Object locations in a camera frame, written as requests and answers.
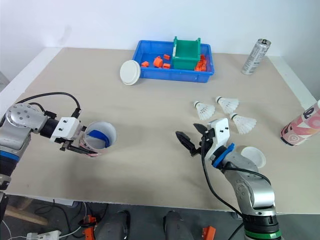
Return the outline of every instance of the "pink patterned bottle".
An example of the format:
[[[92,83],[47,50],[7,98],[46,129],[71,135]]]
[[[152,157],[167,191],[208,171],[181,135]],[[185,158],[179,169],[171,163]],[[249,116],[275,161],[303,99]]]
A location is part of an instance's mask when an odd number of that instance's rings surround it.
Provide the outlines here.
[[[290,146],[297,146],[319,132],[320,100],[285,126],[281,131],[281,139]]]

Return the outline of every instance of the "blue ring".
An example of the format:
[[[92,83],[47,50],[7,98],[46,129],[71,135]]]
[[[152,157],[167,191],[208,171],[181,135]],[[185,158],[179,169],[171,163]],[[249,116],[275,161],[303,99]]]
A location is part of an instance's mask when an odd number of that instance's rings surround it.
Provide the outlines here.
[[[231,143],[230,146],[212,163],[212,166],[214,168],[217,168],[217,166],[222,162],[223,159],[225,159],[226,155],[230,152],[232,152],[235,149],[236,145],[234,143]]]

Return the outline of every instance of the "paper cup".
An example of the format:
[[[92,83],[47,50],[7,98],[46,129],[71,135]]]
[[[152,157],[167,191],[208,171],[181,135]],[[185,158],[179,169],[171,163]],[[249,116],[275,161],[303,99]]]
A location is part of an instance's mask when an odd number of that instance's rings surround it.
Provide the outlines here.
[[[88,156],[96,157],[105,153],[106,149],[113,145],[116,140],[117,131],[111,123],[95,121],[87,126],[79,139],[79,144],[81,147],[97,153],[88,154]]]

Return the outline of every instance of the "shuttlecock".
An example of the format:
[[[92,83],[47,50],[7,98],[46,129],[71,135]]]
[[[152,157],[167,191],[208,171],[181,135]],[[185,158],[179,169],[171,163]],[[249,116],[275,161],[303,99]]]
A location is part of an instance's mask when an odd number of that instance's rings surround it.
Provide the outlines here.
[[[257,123],[257,120],[253,118],[239,116],[234,112],[230,114],[230,119],[235,123],[239,134],[247,134],[255,127]]]
[[[195,101],[193,105],[196,108],[198,116],[201,120],[209,119],[215,113],[216,110],[215,106],[204,104],[200,101]]]
[[[239,100],[237,98],[225,98],[218,96],[215,101],[220,104],[225,114],[233,113],[239,105]]]

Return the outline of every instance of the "power strip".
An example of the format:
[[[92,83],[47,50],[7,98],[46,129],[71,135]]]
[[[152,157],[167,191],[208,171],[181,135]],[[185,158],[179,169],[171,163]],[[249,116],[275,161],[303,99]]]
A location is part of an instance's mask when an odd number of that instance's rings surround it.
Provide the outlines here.
[[[37,232],[29,232],[26,235],[26,240],[59,240],[61,232],[59,230],[49,231],[38,234]]]

